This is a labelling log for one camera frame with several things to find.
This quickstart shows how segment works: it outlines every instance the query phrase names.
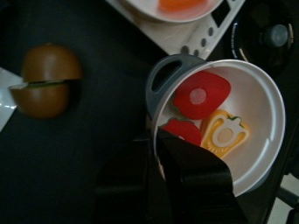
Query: gray pan handle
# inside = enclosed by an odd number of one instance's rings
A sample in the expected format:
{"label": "gray pan handle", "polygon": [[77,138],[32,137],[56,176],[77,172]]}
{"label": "gray pan handle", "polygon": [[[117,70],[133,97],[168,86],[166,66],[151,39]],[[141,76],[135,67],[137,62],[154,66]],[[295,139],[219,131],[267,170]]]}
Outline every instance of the gray pan handle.
{"label": "gray pan handle", "polygon": [[[179,65],[178,68],[172,71],[172,73],[166,75],[166,78],[163,79],[162,83],[159,83],[159,87],[154,88],[159,72],[166,66],[171,65],[172,63]],[[206,63],[206,60],[200,59],[194,55],[174,54],[163,58],[155,64],[145,83],[145,104],[151,118],[154,118],[159,102],[166,92],[168,91],[171,85],[188,70]]]}

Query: black object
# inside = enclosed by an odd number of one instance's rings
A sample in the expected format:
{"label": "black object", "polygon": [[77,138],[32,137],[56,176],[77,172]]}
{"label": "black object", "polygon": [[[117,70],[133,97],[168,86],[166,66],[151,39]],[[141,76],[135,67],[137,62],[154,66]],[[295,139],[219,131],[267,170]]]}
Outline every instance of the black object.
{"label": "black object", "polygon": [[[272,164],[271,170],[266,177],[263,183],[255,189],[250,189],[244,194],[238,196],[238,203],[244,211],[247,216],[248,223],[267,223],[267,218],[272,212],[272,205],[275,204],[276,198],[276,191],[279,189],[283,176],[286,171],[288,170],[288,158],[292,158],[295,155],[294,151],[294,142],[298,138],[295,136],[296,130],[296,121],[299,115],[299,88],[298,81],[298,58],[299,58],[299,45],[296,41],[296,35],[299,33],[299,14],[298,14],[298,7],[299,2],[295,0],[247,0],[242,9],[238,13],[235,20],[232,21],[231,27],[226,32],[226,36],[219,42],[215,51],[211,53],[208,60],[220,60],[223,58],[230,59],[240,59],[243,60],[240,55],[234,55],[232,48],[239,50],[238,47],[242,46],[242,50],[244,49],[246,55],[248,55],[247,51],[255,51],[256,48],[252,47],[254,43],[251,39],[256,39],[258,35],[254,35],[256,32],[255,29],[251,29],[252,24],[250,27],[244,25],[244,21],[252,19],[252,14],[250,10],[255,8],[255,5],[264,5],[266,9],[256,13],[256,23],[263,23],[266,19],[276,21],[272,25],[282,24],[288,27],[288,23],[282,23],[282,18],[284,18],[286,22],[290,22],[292,28],[292,35],[290,35],[291,39],[291,47],[287,48],[287,44],[283,47],[278,47],[275,49],[270,49],[267,46],[258,48],[256,51],[258,57],[260,60],[250,60],[250,62],[255,63],[259,67],[262,67],[266,72],[271,75],[275,84],[278,85],[283,100],[284,100],[284,114],[286,114],[286,127],[284,127],[284,141],[280,147],[279,154],[276,156],[276,160]],[[240,29],[244,30],[242,35],[243,37],[243,45],[234,45],[231,41],[231,35],[234,35],[232,31],[240,32]],[[272,54],[267,54],[267,51],[263,51],[264,48],[268,48],[272,51]],[[276,64],[275,66],[271,63],[264,63],[264,66],[260,66],[260,63],[270,58],[278,58],[278,62],[283,62]]]}
{"label": "black object", "polygon": [[[20,74],[27,50],[53,42],[79,55],[84,79],[76,83],[77,97],[61,117],[37,121],[15,111],[0,133],[0,221],[1,224],[89,223],[99,169],[119,145],[144,131],[145,78],[166,53],[107,1],[9,2],[15,11],[9,23],[4,21],[0,35],[1,67]],[[298,1],[284,2],[296,13]],[[299,21],[295,13],[292,21]],[[299,33],[298,28],[296,25],[294,33]],[[267,223],[299,114],[295,47],[290,64],[275,78],[287,115],[282,150],[264,184],[238,197],[248,223],[255,224]],[[215,60],[226,57],[219,47],[214,53],[220,54]],[[164,182],[155,173],[150,181],[155,194],[150,200],[159,201],[167,196]],[[166,205],[167,200],[152,205],[159,209],[151,214],[159,215],[160,220],[154,216],[151,223],[168,224]]]}
{"label": "black object", "polygon": [[244,3],[228,30],[232,57],[254,63],[276,77],[290,62],[295,23],[284,1]]}
{"label": "black object", "polygon": [[247,223],[232,193],[226,163],[167,131],[158,131],[158,156],[172,202],[174,223]]}
{"label": "black object", "polygon": [[276,197],[292,208],[288,212],[286,224],[299,223],[299,196],[280,187]]}

